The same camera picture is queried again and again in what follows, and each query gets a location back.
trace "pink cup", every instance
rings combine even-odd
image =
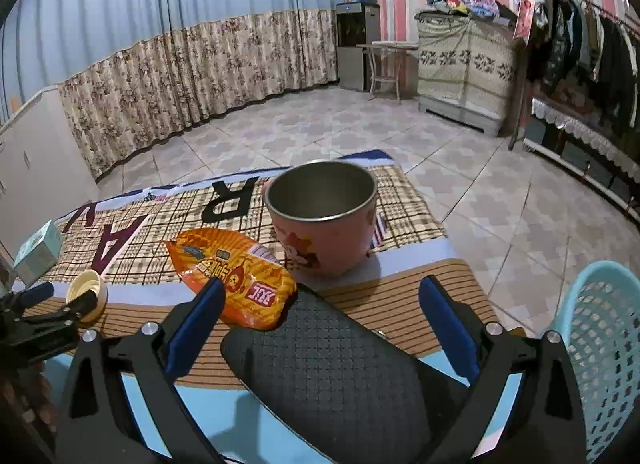
[[[340,276],[369,250],[377,191],[375,178],[361,166],[318,160],[278,175],[264,202],[278,240],[301,268]]]

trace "orange snack bag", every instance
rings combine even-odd
[[[225,284],[222,316],[244,327],[274,328],[296,282],[273,253],[251,238],[226,229],[203,227],[165,241],[175,272],[198,293],[209,278]]]

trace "chair seat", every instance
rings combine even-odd
[[[236,376],[339,464],[409,464],[456,417],[467,388],[300,286],[283,323],[222,341]]]

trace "tissue box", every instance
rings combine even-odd
[[[44,224],[22,244],[15,257],[14,271],[26,288],[57,264],[61,248],[62,238],[53,221]]]

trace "striped table mat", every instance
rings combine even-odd
[[[418,304],[418,285],[429,274],[438,278],[453,300],[470,305],[482,322],[498,321],[471,269],[461,259],[441,260],[377,280],[325,290],[321,295],[367,328],[383,332],[389,342],[421,357],[440,348]],[[60,298],[51,298],[25,314],[54,312],[62,303]],[[94,328],[105,336],[129,335],[142,323],[161,322],[171,309],[170,306],[107,304]],[[214,327],[190,373],[178,380],[178,384],[242,388],[220,354],[220,343],[228,330],[223,322]]]

